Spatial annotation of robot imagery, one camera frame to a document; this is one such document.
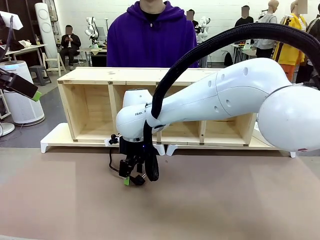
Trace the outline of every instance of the white wall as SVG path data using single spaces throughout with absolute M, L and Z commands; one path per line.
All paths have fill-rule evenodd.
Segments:
M 202 16 L 211 18 L 209 24 L 209 37 L 213 37 L 225 30 L 235 26 L 236 21 L 241 17 L 241 7 L 250 6 L 250 15 L 255 21 L 261 14 L 261 10 L 268 8 L 269 0 L 171 0 L 173 6 L 178 6 L 184 10 L 193 9 L 196 13 L 195 20 Z M 290 13 L 290 4 L 293 0 L 279 0 L 280 5 L 276 16 L 278 21 L 285 14 Z M 73 31 L 77 34 L 84 47 L 90 45 L 88 37 L 85 35 L 87 29 L 86 17 L 94 16 L 98 27 L 106 26 L 104 18 L 108 18 L 109 26 L 129 6 L 135 3 L 135 0 L 55 0 L 59 25 L 63 30 L 66 25 L 73 26 Z M 318 13 L 319 0 L 308 0 L 308 14 L 305 14 L 307 22 L 310 23 Z M 232 51 L 231 47 L 225 47 L 224 50 Z M 211 54 L 213 62 L 223 62 L 224 56 L 221 50 Z

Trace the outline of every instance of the yellow coat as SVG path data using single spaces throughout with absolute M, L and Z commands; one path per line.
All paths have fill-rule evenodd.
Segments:
M 291 19 L 291 21 L 289 23 L 289 27 L 302 30 L 302 25 L 299 21 L 299 18 L 294 13 L 292 13 L 289 17 L 286 17 L 283 24 L 285 24 L 287 18 Z M 300 18 L 303 21 L 303 23 L 305 24 L 305 27 L 307 27 L 307 22 L 304 19 L 304 17 L 300 16 Z M 280 42 L 278 42 L 276 49 L 274 51 L 273 60 L 276 60 L 276 58 L 277 58 L 279 46 L 280 46 Z M 299 49 L 297 49 L 293 46 L 290 46 L 288 44 L 284 44 L 282 46 L 281 53 L 280 53 L 280 56 L 279 56 L 279 59 L 277 62 L 279 64 L 286 64 L 286 65 L 294 65 L 295 66 L 295 65 L 298 65 L 301 62 L 303 62 L 304 59 L 305 59 L 305 54 L 303 52 L 301 52 Z

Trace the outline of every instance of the white cylindrical appliance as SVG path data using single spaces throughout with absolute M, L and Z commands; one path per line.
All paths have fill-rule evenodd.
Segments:
M 25 61 L 1 62 L 0 68 L 34 83 Z M 4 90 L 3 94 L 15 124 L 31 126 L 45 120 L 45 114 L 39 101 L 33 101 L 19 93 L 7 90 Z
M 51 26 L 48 5 L 45 3 L 36 3 L 34 6 L 42 41 L 44 44 L 47 44 L 47 46 L 45 46 L 45 54 L 48 59 L 56 59 L 58 51 L 56 47 L 56 39 Z M 54 68 L 58 67 L 58 63 L 55 61 L 50 62 L 50 64 Z

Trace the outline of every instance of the purple hoodie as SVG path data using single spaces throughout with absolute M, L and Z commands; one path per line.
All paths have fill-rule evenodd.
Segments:
M 137 1 L 112 23 L 107 36 L 108 67 L 170 68 L 197 46 L 192 21 L 179 7 L 169 1 L 165 4 L 155 22 L 148 22 Z

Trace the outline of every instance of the chair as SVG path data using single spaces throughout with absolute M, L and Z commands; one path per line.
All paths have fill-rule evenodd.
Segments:
M 42 60 L 43 60 L 43 65 L 46 66 L 46 62 L 48 63 L 48 69 L 46 70 L 47 72 L 59 72 L 59 77 L 61 77 L 61 70 L 63 70 L 65 73 L 67 73 L 67 70 L 65 68 L 64 63 L 62 62 L 61 56 L 58 53 L 56 58 L 47 58 L 47 55 L 43 52 L 42 53 Z M 57 67 L 52 67 L 50 62 L 57 62 Z
M 48 82 L 48 81 L 50 81 L 50 83 L 51 83 L 51 79 L 50 79 L 50 77 L 48 77 L 48 73 L 47 73 L 45 66 L 41 66 L 41 65 L 31 66 L 31 67 L 29 67 L 29 71 L 30 71 L 30 73 L 36 74 L 36 78 L 41 86 L 45 86 L 46 82 Z

